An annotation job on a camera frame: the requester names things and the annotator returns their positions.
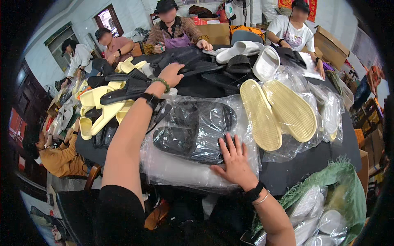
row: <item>bracelet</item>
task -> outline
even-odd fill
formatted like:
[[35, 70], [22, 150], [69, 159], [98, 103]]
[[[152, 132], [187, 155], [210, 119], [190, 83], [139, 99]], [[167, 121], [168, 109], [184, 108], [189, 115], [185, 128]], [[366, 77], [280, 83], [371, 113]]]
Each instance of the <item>bracelet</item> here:
[[164, 91], [164, 93], [167, 93], [167, 92], [170, 91], [170, 86], [168, 85], [167, 81], [165, 81], [164, 79], [160, 79], [160, 78], [152, 79], [152, 83], [153, 83], [153, 82], [156, 82], [156, 81], [160, 81], [160, 82], [162, 82], [162, 83], [165, 85], [165, 91]]
[[284, 39], [279, 39], [278, 44], [280, 47], [282, 47], [281, 42], [284, 41]]
[[253, 206], [256, 206], [256, 205], [258, 205], [258, 204], [260, 204], [260, 203], [262, 203], [262, 202], [264, 202], [265, 201], [265, 199], [267, 199], [267, 197], [268, 197], [268, 195], [269, 195], [269, 190], [267, 190], [267, 195], [264, 197], [264, 199], [263, 200], [261, 200], [261, 201], [259, 201], [258, 203], [255, 203], [255, 204], [253, 204]]

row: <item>black tablecloth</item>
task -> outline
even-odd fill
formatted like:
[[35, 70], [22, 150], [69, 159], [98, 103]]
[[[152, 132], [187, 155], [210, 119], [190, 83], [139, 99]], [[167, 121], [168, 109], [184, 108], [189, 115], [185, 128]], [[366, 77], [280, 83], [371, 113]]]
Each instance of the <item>black tablecloth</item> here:
[[[225, 46], [214, 46], [214, 50]], [[146, 60], [147, 62], [157, 59], [159, 55], [142, 55], [134, 58], [133, 64]], [[306, 78], [312, 84], [323, 84], [333, 91], [336, 91], [332, 83], [326, 78], [326, 81]], [[224, 91], [221, 88], [212, 86], [205, 81], [199, 79], [198, 76], [192, 76], [182, 79], [176, 87], [178, 93], [184, 96], [194, 96], [203, 98], [224, 97]], [[342, 115], [343, 127], [343, 143], [342, 146], [331, 145], [330, 143], [321, 142], [317, 147], [298, 154], [294, 159], [285, 163], [262, 163], [262, 171], [260, 172], [260, 180], [262, 180], [271, 194], [283, 195], [288, 188], [298, 182], [303, 181], [308, 174], [321, 171], [328, 165], [328, 161], [336, 159], [340, 155], [346, 155], [351, 159], [351, 163], [356, 171], [361, 169], [360, 151], [357, 138], [354, 133], [353, 125], [349, 114], [346, 112]], [[104, 165], [107, 149], [95, 149], [92, 139], [85, 141], [81, 135], [78, 135], [76, 141], [76, 150], [82, 156], [94, 161], [100, 165]]]

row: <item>white shirt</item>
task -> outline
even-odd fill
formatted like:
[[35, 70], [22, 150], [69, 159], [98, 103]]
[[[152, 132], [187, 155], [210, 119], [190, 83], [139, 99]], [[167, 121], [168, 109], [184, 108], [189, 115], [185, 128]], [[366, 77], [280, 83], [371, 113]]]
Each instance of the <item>white shirt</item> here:
[[87, 48], [86, 45], [84, 44], [77, 44], [75, 47], [75, 56], [70, 56], [71, 57], [71, 64], [70, 64], [70, 70], [67, 76], [73, 76], [75, 71], [77, 70], [78, 66], [81, 65], [85, 67], [85, 71], [87, 73], [90, 73], [92, 71], [92, 62], [91, 58], [93, 58], [92, 54], [90, 54], [89, 49]]
[[315, 52], [313, 33], [304, 23], [300, 29], [295, 29], [292, 23], [289, 22], [288, 16], [278, 15], [268, 26], [267, 31], [271, 31], [278, 38], [284, 39], [293, 50], [301, 51], [306, 45], [308, 51]]

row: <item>purple apron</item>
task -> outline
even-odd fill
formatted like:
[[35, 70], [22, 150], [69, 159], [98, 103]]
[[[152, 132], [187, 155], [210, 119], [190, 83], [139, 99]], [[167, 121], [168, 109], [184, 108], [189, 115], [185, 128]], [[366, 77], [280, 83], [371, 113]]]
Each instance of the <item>purple apron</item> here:
[[173, 38], [173, 39], [166, 39], [165, 35], [164, 35], [164, 31], [162, 30], [166, 49], [186, 47], [186, 46], [191, 45], [189, 37], [186, 35], [185, 31], [183, 30], [183, 28], [181, 26], [180, 26], [180, 28], [182, 29], [183, 37], [178, 37], [178, 38]]

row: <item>red decoration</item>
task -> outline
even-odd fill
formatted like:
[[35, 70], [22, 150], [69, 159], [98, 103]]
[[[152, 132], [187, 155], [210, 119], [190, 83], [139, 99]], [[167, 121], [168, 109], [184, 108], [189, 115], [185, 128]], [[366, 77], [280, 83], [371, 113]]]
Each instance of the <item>red decoration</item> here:
[[[279, 8], [285, 7], [285, 8], [291, 9], [292, 2], [294, 2], [294, 0], [278, 0], [278, 7]], [[309, 5], [309, 9], [310, 9], [310, 14], [309, 14], [308, 20], [315, 22], [318, 0], [305, 0], [305, 2]]]

